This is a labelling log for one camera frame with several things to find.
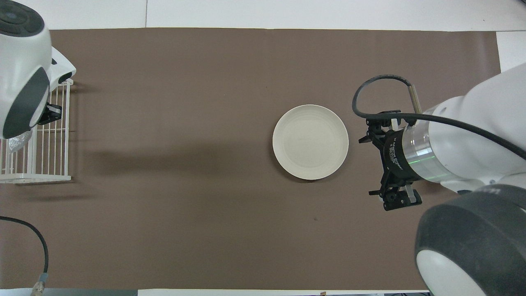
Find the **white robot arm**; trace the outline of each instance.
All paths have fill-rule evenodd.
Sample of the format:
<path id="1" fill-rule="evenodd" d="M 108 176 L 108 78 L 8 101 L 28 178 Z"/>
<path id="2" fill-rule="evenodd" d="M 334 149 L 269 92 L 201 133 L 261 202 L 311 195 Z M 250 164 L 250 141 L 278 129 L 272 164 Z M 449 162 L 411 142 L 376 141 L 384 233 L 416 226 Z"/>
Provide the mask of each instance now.
<path id="1" fill-rule="evenodd" d="M 75 67 L 56 49 L 44 20 L 33 9 L 0 0 L 0 139 L 59 119 L 50 92 L 73 76 Z"/>
<path id="2" fill-rule="evenodd" d="M 525 294 L 526 64 L 424 114 L 360 112 L 360 90 L 382 78 L 406 83 L 416 96 L 407 80 L 394 75 L 372 78 L 355 95 L 353 110 L 369 126 L 360 143 L 372 142 L 384 165 L 382 186 L 370 195 L 380 195 L 386 211 L 420 204 L 411 187 L 417 180 L 462 195 L 429 209 L 420 220 L 415 261 L 430 291 L 435 296 Z M 408 125 L 399 130 L 400 119 Z"/>

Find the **cable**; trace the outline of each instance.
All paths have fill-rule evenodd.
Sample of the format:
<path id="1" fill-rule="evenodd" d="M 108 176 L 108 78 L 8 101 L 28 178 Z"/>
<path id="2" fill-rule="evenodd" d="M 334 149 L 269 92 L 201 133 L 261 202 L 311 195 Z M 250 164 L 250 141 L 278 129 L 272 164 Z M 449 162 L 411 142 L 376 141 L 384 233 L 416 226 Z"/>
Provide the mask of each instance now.
<path id="1" fill-rule="evenodd" d="M 44 272 L 43 273 L 47 273 L 47 266 L 48 266 L 48 263 L 49 263 L 49 255 L 47 254 L 46 241 L 44 240 L 44 237 L 42 236 L 40 231 L 38 231 L 38 229 L 36 227 L 34 227 L 33 225 L 31 225 L 30 223 L 28 223 L 26 221 L 23 221 L 23 220 L 20 220 L 20 219 L 0 216 L 0 220 L 11 221 L 11 222 L 15 222 L 15 223 L 18 223 L 18 224 L 25 225 L 25 226 L 29 227 L 31 230 L 33 230 L 33 232 L 36 233 L 36 235 L 40 239 L 40 242 L 42 243 L 42 248 L 44 248 Z"/>
<path id="2" fill-rule="evenodd" d="M 352 111 L 359 117 L 369 119 L 369 120 L 390 120 L 390 119 L 403 119 L 408 124 L 413 125 L 416 120 L 427 120 L 427 121 L 433 121 L 443 124 L 452 125 L 455 127 L 458 127 L 460 129 L 470 131 L 472 133 L 475 133 L 477 135 L 483 136 L 486 139 L 495 142 L 502 147 L 506 148 L 507 150 L 513 152 L 514 154 L 520 156 L 522 159 L 526 160 L 526 151 L 519 146 L 511 143 L 510 141 L 499 137 L 493 133 L 490 133 L 484 129 L 481 129 L 480 127 L 471 125 L 469 123 L 461 122 L 458 120 L 450 119 L 447 117 L 440 117 L 435 115 L 428 115 L 428 114 L 414 114 L 414 113 L 379 113 L 379 114 L 369 114 L 364 113 L 358 110 L 356 104 L 358 101 L 358 96 L 360 95 L 360 92 L 363 90 L 364 87 L 371 84 L 374 81 L 381 80 L 381 79 L 394 79 L 403 82 L 405 85 L 407 85 L 408 88 L 413 88 L 413 85 L 405 78 L 396 76 L 396 75 L 378 75 L 376 77 L 373 77 L 367 81 L 365 81 L 360 87 L 356 90 L 355 96 L 352 98 Z"/>

